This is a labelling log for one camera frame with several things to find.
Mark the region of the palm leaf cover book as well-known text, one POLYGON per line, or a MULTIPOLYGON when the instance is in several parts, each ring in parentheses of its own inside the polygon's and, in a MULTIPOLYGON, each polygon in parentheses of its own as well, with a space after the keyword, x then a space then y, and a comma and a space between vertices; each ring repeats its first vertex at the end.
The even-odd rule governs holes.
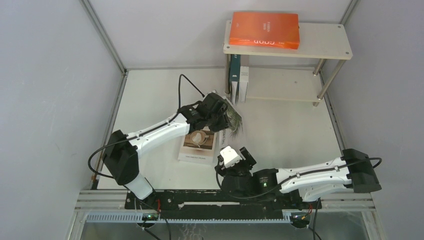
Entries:
POLYGON ((233 106, 231 101, 223 96, 223 99, 227 105, 226 114, 228 117, 228 127, 219 132, 218 142, 219 148, 223 149, 230 145, 230 143, 236 142, 239 135, 243 133, 243 118, 233 106))

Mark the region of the coffee cover book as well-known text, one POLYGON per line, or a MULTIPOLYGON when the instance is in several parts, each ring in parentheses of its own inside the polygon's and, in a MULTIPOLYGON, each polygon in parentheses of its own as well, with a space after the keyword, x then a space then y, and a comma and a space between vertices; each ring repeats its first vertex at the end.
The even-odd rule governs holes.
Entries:
POLYGON ((216 135, 208 127, 187 134, 177 159, 180 162, 211 165, 215 155, 216 135))

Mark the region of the grey white plain book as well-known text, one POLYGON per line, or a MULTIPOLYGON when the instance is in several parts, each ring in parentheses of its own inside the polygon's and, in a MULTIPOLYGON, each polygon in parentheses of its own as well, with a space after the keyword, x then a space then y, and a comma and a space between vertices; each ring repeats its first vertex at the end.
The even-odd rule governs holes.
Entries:
POLYGON ((245 103, 249 85, 249 56, 240 55, 240 73, 238 84, 238 101, 245 103))

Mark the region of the teal Humor book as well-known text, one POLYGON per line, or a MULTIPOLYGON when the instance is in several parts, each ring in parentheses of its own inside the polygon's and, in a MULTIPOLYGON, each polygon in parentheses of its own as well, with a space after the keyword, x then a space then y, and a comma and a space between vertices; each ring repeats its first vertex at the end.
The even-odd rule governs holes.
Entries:
POLYGON ((235 106, 238 103, 239 82, 240 82, 240 69, 241 56, 239 54, 230 55, 228 81, 230 86, 230 101, 235 106))

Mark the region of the orange hardcover book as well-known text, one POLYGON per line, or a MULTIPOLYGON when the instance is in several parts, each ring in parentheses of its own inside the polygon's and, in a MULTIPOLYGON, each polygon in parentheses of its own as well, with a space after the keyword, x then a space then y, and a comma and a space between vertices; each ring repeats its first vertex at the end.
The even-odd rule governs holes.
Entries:
POLYGON ((297 50, 300 45, 299 16, 282 12, 234 12, 228 43, 297 50))

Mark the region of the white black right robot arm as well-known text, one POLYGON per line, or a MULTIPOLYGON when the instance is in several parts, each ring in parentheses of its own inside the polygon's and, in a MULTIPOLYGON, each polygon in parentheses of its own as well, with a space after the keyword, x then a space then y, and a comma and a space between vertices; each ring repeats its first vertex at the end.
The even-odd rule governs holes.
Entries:
POLYGON ((214 168, 219 189, 238 200, 269 201, 289 194, 289 203, 302 208, 327 194, 352 189, 368 194, 382 189, 375 169, 383 162, 353 148, 324 163, 298 168, 267 168, 251 172, 257 163, 243 147, 223 148, 214 168))

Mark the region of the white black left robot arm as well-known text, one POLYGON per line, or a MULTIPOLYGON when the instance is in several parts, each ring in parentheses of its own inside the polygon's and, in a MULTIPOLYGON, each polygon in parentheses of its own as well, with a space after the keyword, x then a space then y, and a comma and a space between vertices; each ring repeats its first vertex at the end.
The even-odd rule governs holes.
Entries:
POLYGON ((207 127, 216 133, 229 127, 229 103, 214 92, 202 100, 184 105, 167 119, 143 130, 113 132, 104 148, 102 161, 119 186, 131 191, 143 208, 156 203, 153 187, 140 173, 139 160, 150 150, 175 138, 183 137, 207 127))

